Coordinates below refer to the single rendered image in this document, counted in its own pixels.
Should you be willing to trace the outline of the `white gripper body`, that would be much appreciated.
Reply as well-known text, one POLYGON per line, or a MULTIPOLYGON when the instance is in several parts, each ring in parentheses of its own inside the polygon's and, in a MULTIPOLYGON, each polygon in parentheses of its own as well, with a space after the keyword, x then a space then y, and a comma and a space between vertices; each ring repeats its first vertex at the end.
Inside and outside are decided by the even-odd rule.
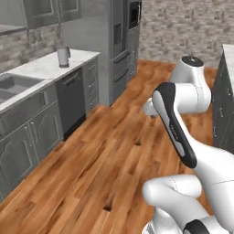
POLYGON ((153 106, 153 101, 149 98, 143 107, 144 114, 150 116, 151 118, 155 118, 157 116, 157 112, 153 106))

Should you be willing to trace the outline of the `stainless steel fridge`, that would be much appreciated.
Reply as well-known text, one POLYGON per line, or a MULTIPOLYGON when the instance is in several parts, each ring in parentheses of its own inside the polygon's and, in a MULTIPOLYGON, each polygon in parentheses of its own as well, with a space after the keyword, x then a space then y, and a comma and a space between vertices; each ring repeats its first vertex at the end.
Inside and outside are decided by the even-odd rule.
POLYGON ((129 0, 80 0, 81 18, 61 24, 65 43, 99 52, 99 100, 112 105, 125 90, 129 0))

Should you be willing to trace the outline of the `grey drawer stack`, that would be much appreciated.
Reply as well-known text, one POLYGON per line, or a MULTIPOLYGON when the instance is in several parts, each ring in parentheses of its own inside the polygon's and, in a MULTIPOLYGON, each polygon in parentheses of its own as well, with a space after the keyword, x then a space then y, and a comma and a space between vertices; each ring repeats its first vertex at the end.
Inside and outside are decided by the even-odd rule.
POLYGON ((99 102, 98 60, 92 59, 82 69, 86 113, 89 113, 99 102))

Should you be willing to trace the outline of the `grey island cupboards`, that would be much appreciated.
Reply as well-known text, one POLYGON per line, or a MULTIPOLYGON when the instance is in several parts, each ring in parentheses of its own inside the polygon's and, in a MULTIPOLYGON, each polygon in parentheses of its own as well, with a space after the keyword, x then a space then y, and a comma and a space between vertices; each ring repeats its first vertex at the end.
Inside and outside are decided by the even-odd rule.
POLYGON ((234 154, 234 96, 225 52, 222 52, 212 90, 213 144, 234 154))

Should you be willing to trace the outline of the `black dishwasher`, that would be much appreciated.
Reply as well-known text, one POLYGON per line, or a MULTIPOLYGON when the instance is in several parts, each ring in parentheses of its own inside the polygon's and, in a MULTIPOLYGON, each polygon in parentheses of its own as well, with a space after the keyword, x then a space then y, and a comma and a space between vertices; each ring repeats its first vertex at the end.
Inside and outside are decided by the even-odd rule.
POLYGON ((56 89, 63 139, 67 140, 86 120, 82 69, 57 80, 56 89))

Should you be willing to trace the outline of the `grey metal jug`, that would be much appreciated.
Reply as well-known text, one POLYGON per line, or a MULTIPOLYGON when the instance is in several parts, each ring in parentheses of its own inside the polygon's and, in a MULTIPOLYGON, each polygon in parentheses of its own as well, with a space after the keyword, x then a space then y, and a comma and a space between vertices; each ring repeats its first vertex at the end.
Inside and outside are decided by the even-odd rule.
POLYGON ((67 68, 69 66, 70 49, 68 46, 60 46, 57 48, 58 64, 61 68, 67 68))

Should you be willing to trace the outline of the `grey sink cupboard run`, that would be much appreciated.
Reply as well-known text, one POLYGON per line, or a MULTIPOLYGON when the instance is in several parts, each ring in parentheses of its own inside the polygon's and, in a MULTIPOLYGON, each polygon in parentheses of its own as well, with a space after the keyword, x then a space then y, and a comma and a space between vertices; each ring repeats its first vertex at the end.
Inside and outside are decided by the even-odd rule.
POLYGON ((54 84, 0 115, 0 203, 61 140, 54 84))

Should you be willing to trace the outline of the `grey steel sink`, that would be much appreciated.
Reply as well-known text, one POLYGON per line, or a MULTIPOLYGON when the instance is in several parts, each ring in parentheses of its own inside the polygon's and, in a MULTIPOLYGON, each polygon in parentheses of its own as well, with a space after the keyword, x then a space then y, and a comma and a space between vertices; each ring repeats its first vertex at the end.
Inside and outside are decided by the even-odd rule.
POLYGON ((11 73, 0 75, 0 104, 39 84, 42 79, 11 73))

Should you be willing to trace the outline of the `grey extractor hood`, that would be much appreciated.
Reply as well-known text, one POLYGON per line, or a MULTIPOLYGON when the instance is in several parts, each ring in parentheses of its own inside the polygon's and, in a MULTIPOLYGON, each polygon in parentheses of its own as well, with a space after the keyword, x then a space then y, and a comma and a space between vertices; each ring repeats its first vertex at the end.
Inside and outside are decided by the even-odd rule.
POLYGON ((0 36, 27 28, 22 0, 0 0, 0 36))

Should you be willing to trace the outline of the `grey wall socket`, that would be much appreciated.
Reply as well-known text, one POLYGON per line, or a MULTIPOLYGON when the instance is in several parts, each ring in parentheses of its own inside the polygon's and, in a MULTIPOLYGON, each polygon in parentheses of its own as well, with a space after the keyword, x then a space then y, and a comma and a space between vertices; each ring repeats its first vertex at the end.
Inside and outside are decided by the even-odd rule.
POLYGON ((41 34, 41 31, 38 29, 28 30, 27 36, 28 36, 28 40, 31 44, 42 41, 42 34, 41 34))

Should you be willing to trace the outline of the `grey wall cupboards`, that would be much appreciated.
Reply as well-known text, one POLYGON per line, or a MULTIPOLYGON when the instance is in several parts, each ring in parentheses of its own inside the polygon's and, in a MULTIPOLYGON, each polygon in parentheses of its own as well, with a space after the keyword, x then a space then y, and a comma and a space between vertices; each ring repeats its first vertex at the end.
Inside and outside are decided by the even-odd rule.
POLYGON ((80 0, 21 0, 28 28, 81 18, 80 0))

